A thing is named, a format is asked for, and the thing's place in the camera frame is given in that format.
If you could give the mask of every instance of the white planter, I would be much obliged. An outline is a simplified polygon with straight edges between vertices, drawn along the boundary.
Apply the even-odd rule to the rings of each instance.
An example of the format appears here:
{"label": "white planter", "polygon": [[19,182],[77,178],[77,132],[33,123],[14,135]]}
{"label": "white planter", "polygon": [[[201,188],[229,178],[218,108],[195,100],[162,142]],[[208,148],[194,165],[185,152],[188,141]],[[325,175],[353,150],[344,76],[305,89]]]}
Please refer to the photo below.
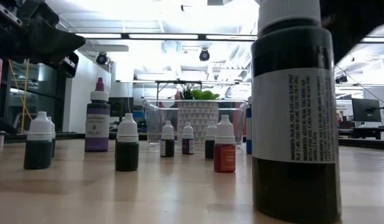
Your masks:
{"label": "white planter", "polygon": [[178,139],[181,139],[182,130],[186,122],[193,127],[196,143],[205,141],[205,128],[210,121],[218,123],[218,103],[204,100],[179,102],[178,105]]}

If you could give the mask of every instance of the purple bottle cap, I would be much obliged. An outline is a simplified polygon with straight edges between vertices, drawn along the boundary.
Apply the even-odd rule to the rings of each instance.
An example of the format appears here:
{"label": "purple bottle cap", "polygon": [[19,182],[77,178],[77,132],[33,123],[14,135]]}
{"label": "purple bottle cap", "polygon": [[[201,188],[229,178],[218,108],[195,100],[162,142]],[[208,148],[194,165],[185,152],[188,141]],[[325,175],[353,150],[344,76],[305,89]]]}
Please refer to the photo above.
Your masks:
{"label": "purple bottle cap", "polygon": [[105,91],[105,84],[103,84],[102,78],[98,78],[98,82],[96,83],[95,91]]}

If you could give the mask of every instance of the white label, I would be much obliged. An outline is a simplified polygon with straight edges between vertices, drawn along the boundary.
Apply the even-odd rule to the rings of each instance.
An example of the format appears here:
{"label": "white label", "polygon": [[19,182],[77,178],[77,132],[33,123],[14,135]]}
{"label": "white label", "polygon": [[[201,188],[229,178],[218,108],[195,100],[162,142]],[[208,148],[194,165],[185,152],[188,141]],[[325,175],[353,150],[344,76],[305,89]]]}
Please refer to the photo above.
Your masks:
{"label": "white label", "polygon": [[110,115],[108,114],[87,114],[85,123],[86,138],[108,138],[109,137]]}
{"label": "white label", "polygon": [[247,118],[247,140],[251,140],[251,118]]}
{"label": "white label", "polygon": [[160,142],[160,156],[166,155],[166,142],[161,140]]}
{"label": "white label", "polygon": [[331,71],[294,68],[258,75],[253,96],[254,157],[300,163],[337,160]]}
{"label": "white label", "polygon": [[194,153],[194,140],[189,141],[189,153]]}

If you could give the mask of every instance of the clear plastic bin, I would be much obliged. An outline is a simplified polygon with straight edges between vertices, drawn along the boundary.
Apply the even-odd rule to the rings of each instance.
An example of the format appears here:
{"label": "clear plastic bin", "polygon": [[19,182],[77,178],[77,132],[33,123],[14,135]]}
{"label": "clear plastic bin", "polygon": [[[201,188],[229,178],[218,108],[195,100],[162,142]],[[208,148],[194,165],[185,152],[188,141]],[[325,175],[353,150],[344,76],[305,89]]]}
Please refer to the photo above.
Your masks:
{"label": "clear plastic bin", "polygon": [[166,120],[174,127],[176,140],[180,139],[186,122],[191,122],[197,144],[205,139],[205,128],[209,121],[217,124],[221,115],[229,115],[235,130],[236,144],[243,142],[245,111],[247,102],[243,100],[145,100],[143,102],[148,142],[160,142],[161,129]]}

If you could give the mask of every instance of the potted plant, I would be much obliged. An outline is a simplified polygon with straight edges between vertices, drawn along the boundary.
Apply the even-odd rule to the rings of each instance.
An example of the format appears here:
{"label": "potted plant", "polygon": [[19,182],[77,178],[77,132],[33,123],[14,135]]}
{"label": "potted plant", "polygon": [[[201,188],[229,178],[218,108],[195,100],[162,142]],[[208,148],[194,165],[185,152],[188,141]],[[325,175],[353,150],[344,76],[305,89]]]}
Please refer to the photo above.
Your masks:
{"label": "potted plant", "polygon": [[214,94],[210,90],[196,90],[194,85],[182,87],[181,98],[185,101],[178,103],[178,139],[182,136],[186,122],[190,122],[195,142],[205,141],[205,128],[209,122],[218,123],[218,103],[213,101],[218,97],[219,94]]}

